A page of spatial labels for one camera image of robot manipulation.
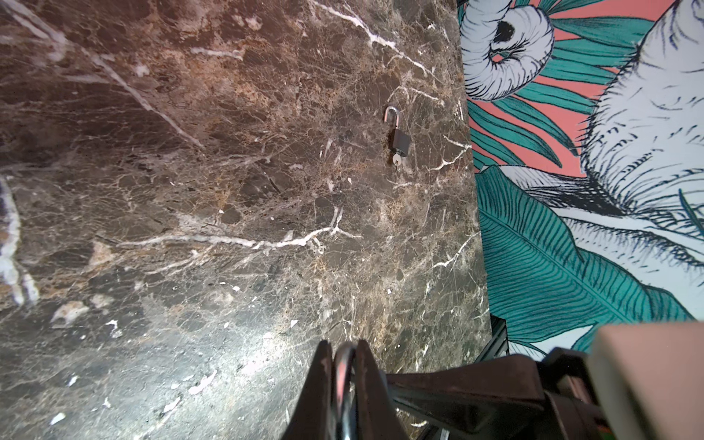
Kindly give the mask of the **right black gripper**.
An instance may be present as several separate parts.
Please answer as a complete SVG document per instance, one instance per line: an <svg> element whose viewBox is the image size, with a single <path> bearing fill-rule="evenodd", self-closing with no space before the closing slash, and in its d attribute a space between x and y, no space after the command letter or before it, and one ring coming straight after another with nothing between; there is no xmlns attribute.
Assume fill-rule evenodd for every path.
<svg viewBox="0 0 704 440"><path fill-rule="evenodd" d="M509 355L432 373L390 374L395 406L451 439L597 439L600 405L583 352Z"/></svg>

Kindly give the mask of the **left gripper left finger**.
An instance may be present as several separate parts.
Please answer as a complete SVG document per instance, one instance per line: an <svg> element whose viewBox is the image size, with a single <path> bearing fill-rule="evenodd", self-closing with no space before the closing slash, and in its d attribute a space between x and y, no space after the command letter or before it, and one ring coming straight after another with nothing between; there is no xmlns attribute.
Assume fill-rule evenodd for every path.
<svg viewBox="0 0 704 440"><path fill-rule="evenodd" d="M335 431L332 399L335 367L328 341L321 341L313 355L304 386L283 440L326 440Z"/></svg>

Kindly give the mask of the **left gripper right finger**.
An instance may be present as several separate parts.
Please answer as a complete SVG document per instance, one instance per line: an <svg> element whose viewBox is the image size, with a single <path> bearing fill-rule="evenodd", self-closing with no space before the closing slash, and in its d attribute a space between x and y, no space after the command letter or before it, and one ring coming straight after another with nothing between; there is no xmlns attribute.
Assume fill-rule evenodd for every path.
<svg viewBox="0 0 704 440"><path fill-rule="evenodd" d="M370 344L361 339L355 355L358 439L408 439Z"/></svg>

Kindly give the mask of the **blue padlock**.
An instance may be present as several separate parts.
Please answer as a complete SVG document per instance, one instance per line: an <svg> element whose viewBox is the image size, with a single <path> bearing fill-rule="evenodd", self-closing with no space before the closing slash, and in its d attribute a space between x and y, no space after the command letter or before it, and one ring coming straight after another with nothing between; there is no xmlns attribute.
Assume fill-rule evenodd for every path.
<svg viewBox="0 0 704 440"><path fill-rule="evenodd" d="M332 411L335 439L358 439L355 358L357 344L346 341L335 352Z"/></svg>

